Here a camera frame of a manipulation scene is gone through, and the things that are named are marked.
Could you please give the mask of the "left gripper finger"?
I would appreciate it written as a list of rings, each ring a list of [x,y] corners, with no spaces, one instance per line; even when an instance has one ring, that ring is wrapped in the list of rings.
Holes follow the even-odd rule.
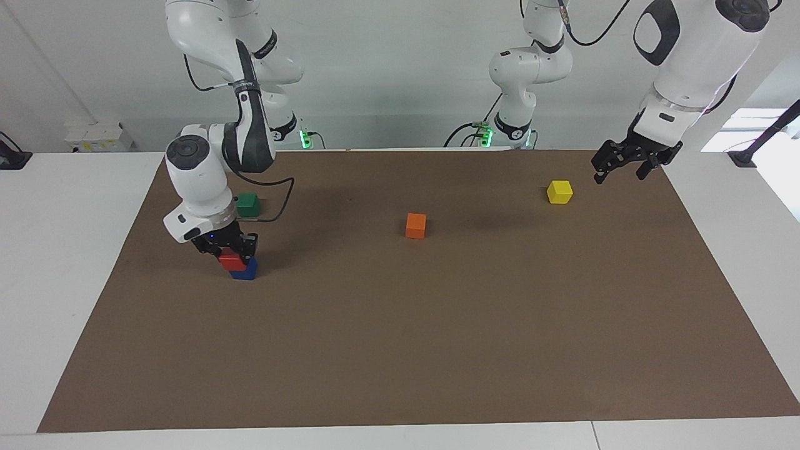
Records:
[[[616,142],[604,142],[592,157],[592,167],[595,170],[594,182],[603,183],[609,173],[628,164],[623,154],[624,146]]]
[[[652,171],[671,163],[682,147],[682,145],[666,146],[657,150],[644,151],[642,154],[643,163],[636,171],[637,178],[644,180]]]

